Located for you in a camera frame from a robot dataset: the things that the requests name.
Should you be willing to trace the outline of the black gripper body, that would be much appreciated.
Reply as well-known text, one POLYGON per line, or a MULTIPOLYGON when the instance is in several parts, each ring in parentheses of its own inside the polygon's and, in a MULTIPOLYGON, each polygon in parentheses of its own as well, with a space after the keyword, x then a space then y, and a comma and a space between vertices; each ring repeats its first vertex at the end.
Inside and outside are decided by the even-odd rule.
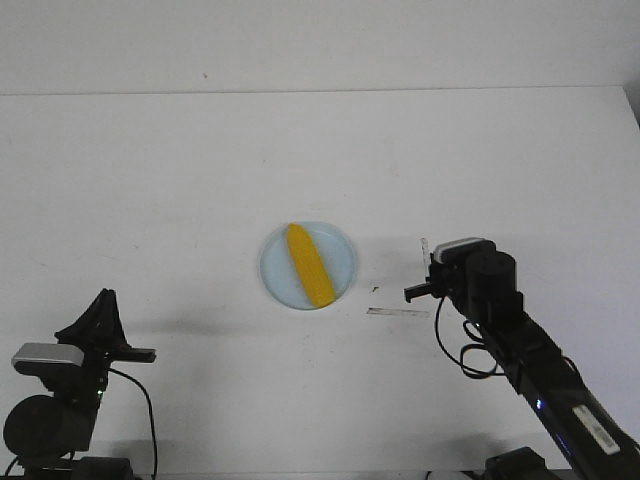
POLYGON ((125 337, 122 325, 106 321, 81 325, 72 324, 54 334, 61 344, 74 345, 85 352, 100 354, 109 361, 131 363, 153 363, 155 349, 131 346, 125 337))
POLYGON ((467 293, 466 259, 457 257, 445 263, 431 258, 426 277, 427 293, 434 298, 463 300, 467 293))

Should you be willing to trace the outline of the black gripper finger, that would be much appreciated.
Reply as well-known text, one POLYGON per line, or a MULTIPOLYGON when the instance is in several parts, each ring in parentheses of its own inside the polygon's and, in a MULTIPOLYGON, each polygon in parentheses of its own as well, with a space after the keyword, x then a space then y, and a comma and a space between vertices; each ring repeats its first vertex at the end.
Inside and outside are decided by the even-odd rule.
POLYGON ((407 303, 411 303, 414 299, 428 296, 431 294, 431 286, 428 282, 406 287, 404 289, 404 299, 407 303))
POLYGON ((116 292, 112 289, 107 290, 106 309, 111 334, 124 335, 124 329, 120 319, 120 313, 117 304, 116 292))
POLYGON ((430 249, 429 249, 428 239, 426 237, 422 237, 420 239, 420 244, 421 244, 422 259, 423 259, 423 265, 424 265, 424 273, 426 275, 428 275, 429 274, 429 267, 430 267, 430 264, 431 264, 431 257, 430 257, 430 249))
POLYGON ((89 307, 82 313, 74 326, 79 330, 90 330, 96 328, 102 318, 102 311, 108 297, 108 290, 103 288, 89 307))

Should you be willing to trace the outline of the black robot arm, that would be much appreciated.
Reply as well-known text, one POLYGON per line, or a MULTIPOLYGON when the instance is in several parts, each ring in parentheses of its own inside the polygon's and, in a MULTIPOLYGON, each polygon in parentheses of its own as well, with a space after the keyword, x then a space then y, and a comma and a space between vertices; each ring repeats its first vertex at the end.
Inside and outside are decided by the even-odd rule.
POLYGON ((54 335, 52 343, 23 344, 11 358, 21 375, 35 377, 46 393, 14 406, 3 440, 24 479, 133 479, 124 457, 88 455, 113 363, 151 364, 153 349, 131 346, 112 289, 103 289, 85 312, 54 335))
POLYGON ((423 283, 406 301, 449 300, 473 347, 495 361, 488 371, 454 358, 470 378, 504 376, 581 479, 636 479, 639 445, 590 392, 575 364, 524 309, 515 259, 491 240, 470 237, 422 250, 423 283))

